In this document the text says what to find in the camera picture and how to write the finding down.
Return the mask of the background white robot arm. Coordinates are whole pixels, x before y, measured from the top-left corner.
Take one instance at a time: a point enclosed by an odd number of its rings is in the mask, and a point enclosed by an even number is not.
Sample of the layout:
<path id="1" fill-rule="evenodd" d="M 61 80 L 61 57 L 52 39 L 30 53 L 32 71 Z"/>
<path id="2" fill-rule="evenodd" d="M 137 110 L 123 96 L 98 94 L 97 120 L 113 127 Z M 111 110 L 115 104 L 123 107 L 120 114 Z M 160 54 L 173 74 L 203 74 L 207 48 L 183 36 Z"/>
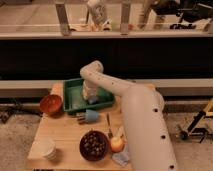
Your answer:
<path id="1" fill-rule="evenodd" d="M 94 25 L 98 29 L 110 29 L 105 0 L 88 0 L 87 9 L 92 17 Z"/>

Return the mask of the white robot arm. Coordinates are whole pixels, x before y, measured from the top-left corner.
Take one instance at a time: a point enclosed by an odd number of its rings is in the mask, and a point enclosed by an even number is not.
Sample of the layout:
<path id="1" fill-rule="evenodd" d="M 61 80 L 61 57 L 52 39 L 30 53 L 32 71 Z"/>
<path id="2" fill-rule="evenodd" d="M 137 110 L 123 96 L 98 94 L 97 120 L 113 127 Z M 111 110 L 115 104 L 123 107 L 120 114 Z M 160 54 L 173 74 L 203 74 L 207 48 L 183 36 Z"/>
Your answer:
<path id="1" fill-rule="evenodd" d="M 178 164 L 162 114 L 164 99 L 153 87 L 103 73 L 100 61 L 80 69 L 80 75 L 121 97 L 123 125 L 133 171 L 178 171 Z"/>

